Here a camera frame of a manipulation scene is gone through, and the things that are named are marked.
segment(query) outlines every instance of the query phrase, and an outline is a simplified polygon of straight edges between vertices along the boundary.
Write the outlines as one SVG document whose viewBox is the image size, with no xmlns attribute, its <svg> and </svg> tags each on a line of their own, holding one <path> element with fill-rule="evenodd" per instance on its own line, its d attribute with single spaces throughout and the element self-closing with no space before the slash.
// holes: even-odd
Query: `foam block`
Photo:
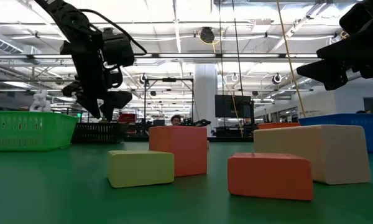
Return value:
<svg viewBox="0 0 373 224">
<path fill-rule="evenodd" d="M 235 153 L 228 159 L 233 195 L 312 200 L 311 164 L 290 154 Z"/>
<path fill-rule="evenodd" d="M 155 151 L 109 151 L 112 187 L 166 184 L 174 181 L 174 156 Z"/>
<path fill-rule="evenodd" d="M 311 161 L 312 178 L 326 184 L 371 179 L 361 126 L 314 125 L 254 131 L 255 152 L 289 153 Z"/>
<path fill-rule="evenodd" d="M 149 150 L 173 153 L 176 177 L 207 173 L 207 129 L 205 127 L 150 128 Z"/>
</svg>

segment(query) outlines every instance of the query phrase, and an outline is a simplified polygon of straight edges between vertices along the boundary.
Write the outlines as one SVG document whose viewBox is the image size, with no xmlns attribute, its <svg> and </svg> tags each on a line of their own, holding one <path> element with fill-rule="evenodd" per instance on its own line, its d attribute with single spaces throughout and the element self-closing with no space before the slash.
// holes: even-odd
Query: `black screen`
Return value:
<svg viewBox="0 0 373 224">
<path fill-rule="evenodd" d="M 217 118 L 251 118 L 252 101 L 250 96 L 234 96 L 235 105 L 231 95 L 216 95 Z"/>
<path fill-rule="evenodd" d="M 164 120 L 154 120 L 154 126 L 165 126 L 165 121 Z"/>
</svg>

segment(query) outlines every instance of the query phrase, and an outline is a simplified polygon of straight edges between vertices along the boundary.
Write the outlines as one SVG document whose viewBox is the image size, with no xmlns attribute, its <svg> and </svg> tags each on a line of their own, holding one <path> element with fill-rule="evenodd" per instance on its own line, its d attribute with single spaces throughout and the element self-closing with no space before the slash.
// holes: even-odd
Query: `green basket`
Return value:
<svg viewBox="0 0 373 224">
<path fill-rule="evenodd" d="M 58 113 L 0 111 L 0 151 L 68 147 L 77 121 Z"/>
</svg>

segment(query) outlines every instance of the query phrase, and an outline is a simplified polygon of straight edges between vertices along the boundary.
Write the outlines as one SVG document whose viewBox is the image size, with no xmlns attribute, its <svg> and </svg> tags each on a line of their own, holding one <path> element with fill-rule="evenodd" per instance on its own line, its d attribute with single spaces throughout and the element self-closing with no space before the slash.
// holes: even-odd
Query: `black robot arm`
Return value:
<svg viewBox="0 0 373 224">
<path fill-rule="evenodd" d="M 125 91 L 108 91 L 121 85 L 123 78 L 120 66 L 134 63 L 134 52 L 130 41 L 139 45 L 125 30 L 100 13 L 90 9 L 77 9 L 63 0 L 35 0 L 48 12 L 68 40 L 65 40 L 60 53 L 70 54 L 77 71 L 76 81 L 66 86 L 65 96 L 75 94 L 77 101 L 95 118 L 101 112 L 107 120 L 112 120 L 113 109 L 123 108 L 131 101 L 132 95 Z M 101 32 L 91 24 L 83 12 L 94 13 L 122 31 L 114 34 L 112 29 Z M 97 99 L 104 100 L 98 108 Z"/>
<path fill-rule="evenodd" d="M 341 19 L 340 26 L 349 37 L 319 49 L 321 61 L 297 68 L 299 75 L 322 82 L 335 90 L 348 82 L 346 71 L 373 78 L 373 0 L 355 4 Z"/>
</svg>

